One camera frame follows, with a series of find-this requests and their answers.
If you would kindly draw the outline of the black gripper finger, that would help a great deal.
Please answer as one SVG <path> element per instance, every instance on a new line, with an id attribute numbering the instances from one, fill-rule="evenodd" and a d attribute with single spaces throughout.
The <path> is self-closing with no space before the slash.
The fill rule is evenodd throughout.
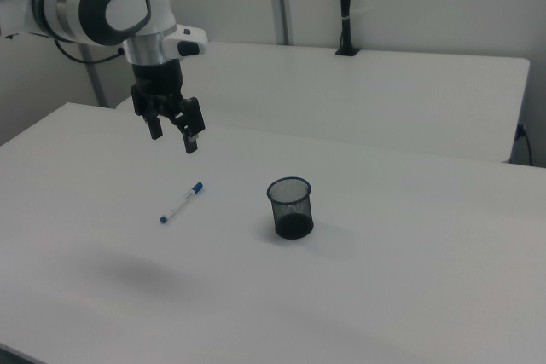
<path id="1" fill-rule="evenodd" d="M 143 93 L 136 84 L 131 86 L 131 98 L 135 114 L 144 119 L 149 128 L 150 136 L 157 140 L 163 136 L 159 114 L 154 106 L 151 95 Z"/>
<path id="2" fill-rule="evenodd" d="M 186 153 L 195 152 L 198 149 L 197 138 L 206 128 L 199 101 L 195 97 L 182 99 L 177 110 L 169 113 L 167 118 L 182 133 Z"/>

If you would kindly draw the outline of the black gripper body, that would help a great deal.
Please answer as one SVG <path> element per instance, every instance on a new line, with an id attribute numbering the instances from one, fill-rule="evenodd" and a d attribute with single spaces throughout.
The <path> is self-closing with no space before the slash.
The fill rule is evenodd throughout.
<path id="1" fill-rule="evenodd" d="M 178 60 L 152 66 L 131 66 L 136 83 L 131 87 L 135 113 L 176 117 L 181 113 L 183 75 Z"/>

